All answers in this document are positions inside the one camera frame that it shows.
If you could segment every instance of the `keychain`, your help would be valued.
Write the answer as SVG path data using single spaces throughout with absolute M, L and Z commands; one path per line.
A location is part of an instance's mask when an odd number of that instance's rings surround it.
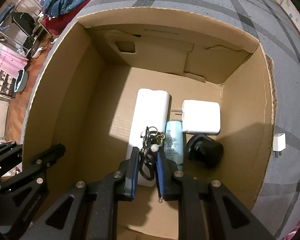
M 143 146 L 140 150 L 140 163 L 142 163 L 142 165 L 139 167 L 140 174 L 149 181 L 154 180 L 156 173 L 156 160 L 152 154 L 159 150 L 159 145 L 162 144 L 165 139 L 165 135 L 158 132 L 157 128 L 155 128 L 155 131 L 150 131 L 150 128 L 155 127 L 147 127 L 145 136 L 140 135 L 140 137 L 143 138 Z M 143 165 L 149 169 L 150 176 L 143 171 Z

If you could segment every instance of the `wooden floor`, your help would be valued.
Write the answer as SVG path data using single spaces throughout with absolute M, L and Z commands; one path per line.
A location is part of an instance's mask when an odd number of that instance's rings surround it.
M 52 45 L 49 43 L 48 38 L 50 38 L 50 35 L 48 35 L 40 45 L 49 46 L 51 48 Z M 26 72 L 29 74 L 26 88 L 22 92 L 17 92 L 16 98 L 10 100 L 9 102 L 5 129 L 5 139 L 7 142 L 20 142 L 23 119 L 26 114 L 32 89 L 37 79 L 39 70 L 41 69 L 43 62 L 49 53 L 49 50 L 50 49 L 44 50 L 38 58 L 31 58 L 29 66 L 26 67 Z

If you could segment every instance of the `black jacket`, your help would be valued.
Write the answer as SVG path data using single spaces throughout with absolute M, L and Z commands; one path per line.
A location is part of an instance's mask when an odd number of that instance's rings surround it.
M 19 28 L 30 37 L 33 33 L 35 24 L 34 19 L 28 13 L 13 12 L 11 14 L 11 21 L 19 26 Z

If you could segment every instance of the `blue bottle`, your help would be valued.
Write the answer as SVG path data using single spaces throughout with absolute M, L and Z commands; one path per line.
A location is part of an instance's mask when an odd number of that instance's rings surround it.
M 178 170 L 183 166 L 183 136 L 182 122 L 169 121 L 166 126 L 166 138 L 164 140 L 164 153 L 168 160 L 176 162 Z

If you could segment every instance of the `white power bank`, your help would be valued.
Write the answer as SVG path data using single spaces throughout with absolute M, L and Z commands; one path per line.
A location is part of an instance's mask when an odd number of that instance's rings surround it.
M 133 113 L 126 159 L 130 158 L 133 147 L 142 148 L 143 138 L 140 136 L 141 133 L 145 134 L 147 126 L 154 126 L 159 132 L 165 132 L 169 97 L 170 95 L 167 91 L 146 88 L 139 89 Z M 143 166 L 143 169 L 145 173 L 149 173 L 148 168 Z M 148 181 L 140 173 L 138 175 L 139 185 L 152 187 L 155 185 L 155 182 L 155 179 Z

